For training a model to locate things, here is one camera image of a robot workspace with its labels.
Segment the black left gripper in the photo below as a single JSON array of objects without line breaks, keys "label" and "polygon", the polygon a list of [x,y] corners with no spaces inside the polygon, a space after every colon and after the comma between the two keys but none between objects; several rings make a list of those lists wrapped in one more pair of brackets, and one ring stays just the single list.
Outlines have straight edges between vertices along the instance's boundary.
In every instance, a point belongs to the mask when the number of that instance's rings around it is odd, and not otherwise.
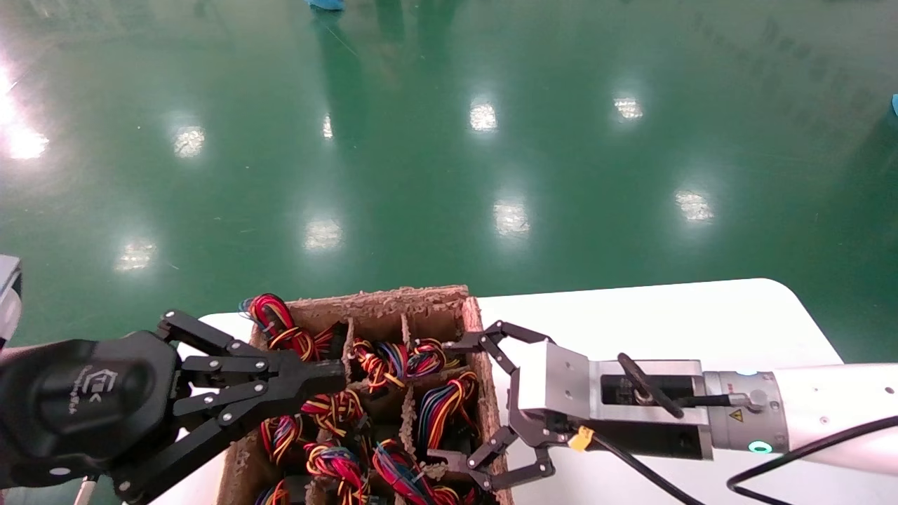
[{"label": "black left gripper", "polygon": [[[339,359],[263,351],[180,311],[155,335],[2,351],[4,489],[106,474],[121,501],[148,504],[262,421],[347,385]],[[205,357],[181,358],[173,342]],[[180,383],[230,387],[178,407]]]}]

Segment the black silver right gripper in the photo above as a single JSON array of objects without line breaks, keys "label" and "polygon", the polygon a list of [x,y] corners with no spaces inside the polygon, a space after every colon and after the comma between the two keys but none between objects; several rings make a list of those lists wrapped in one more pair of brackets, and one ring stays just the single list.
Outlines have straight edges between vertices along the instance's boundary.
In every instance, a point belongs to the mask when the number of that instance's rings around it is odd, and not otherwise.
[{"label": "black silver right gripper", "polygon": [[[712,460],[708,409],[695,402],[706,395],[699,361],[632,359],[624,353],[610,361],[593,361],[555,343],[538,343],[552,338],[503,321],[466,332],[457,342],[444,342],[443,350],[487,353],[513,374],[517,367],[500,348],[506,338],[536,343],[519,368],[519,410],[508,412],[508,424],[485,438],[474,453],[429,450],[430,457],[446,462],[449,472],[466,474],[486,492],[552,477],[556,470],[549,448],[567,444],[570,432],[580,427],[638,456]],[[532,448],[535,462],[488,472],[516,441]]]}]

